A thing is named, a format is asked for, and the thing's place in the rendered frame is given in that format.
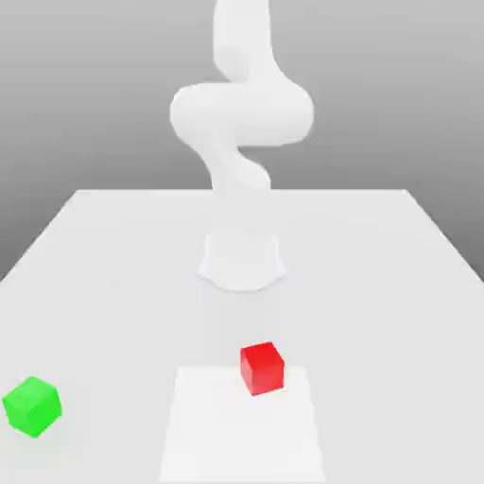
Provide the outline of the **small red cube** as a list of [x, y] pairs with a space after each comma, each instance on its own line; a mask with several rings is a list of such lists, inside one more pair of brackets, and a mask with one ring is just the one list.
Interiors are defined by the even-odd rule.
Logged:
[[285, 384], [285, 362], [272, 342], [242, 348], [240, 372], [252, 396], [282, 389]]

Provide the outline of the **small green cube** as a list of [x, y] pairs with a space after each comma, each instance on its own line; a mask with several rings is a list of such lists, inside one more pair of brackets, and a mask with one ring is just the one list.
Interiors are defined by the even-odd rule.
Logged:
[[2, 403], [9, 424], [31, 438], [38, 438], [62, 415], [58, 390], [35, 376], [3, 396]]

